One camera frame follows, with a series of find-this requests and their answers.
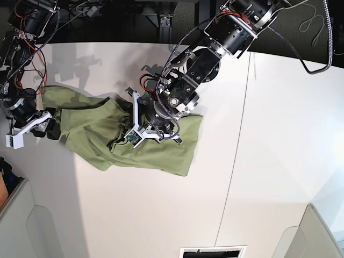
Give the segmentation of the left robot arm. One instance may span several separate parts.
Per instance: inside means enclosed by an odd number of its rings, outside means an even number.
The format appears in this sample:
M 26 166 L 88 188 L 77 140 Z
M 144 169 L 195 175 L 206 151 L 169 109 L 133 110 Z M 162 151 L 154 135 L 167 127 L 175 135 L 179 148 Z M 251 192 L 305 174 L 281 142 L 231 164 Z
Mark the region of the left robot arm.
M 134 147 L 144 140 L 182 143 L 179 120 L 197 106 L 197 88 L 219 73 L 225 55 L 239 58 L 289 1 L 227 1 L 213 17 L 202 22 L 204 32 L 180 55 L 179 42 L 159 74 L 143 74 L 145 94 L 128 88 L 133 98 L 133 128 L 125 139 Z

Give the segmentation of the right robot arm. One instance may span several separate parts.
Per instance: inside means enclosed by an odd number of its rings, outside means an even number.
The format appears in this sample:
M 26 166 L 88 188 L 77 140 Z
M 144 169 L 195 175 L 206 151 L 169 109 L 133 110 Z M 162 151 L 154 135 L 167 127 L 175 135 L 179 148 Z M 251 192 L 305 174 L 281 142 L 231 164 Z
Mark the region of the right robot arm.
M 23 130 L 37 138 L 60 138 L 56 110 L 37 109 L 37 96 L 45 91 L 47 71 L 37 72 L 41 79 L 37 89 L 22 85 L 25 68 L 33 64 L 34 57 L 46 65 L 42 48 L 36 43 L 54 16 L 60 17 L 57 1 L 17 1 L 10 14 L 11 30 L 6 32 L 1 46 L 1 108 L 10 122 L 11 141 L 16 132 Z

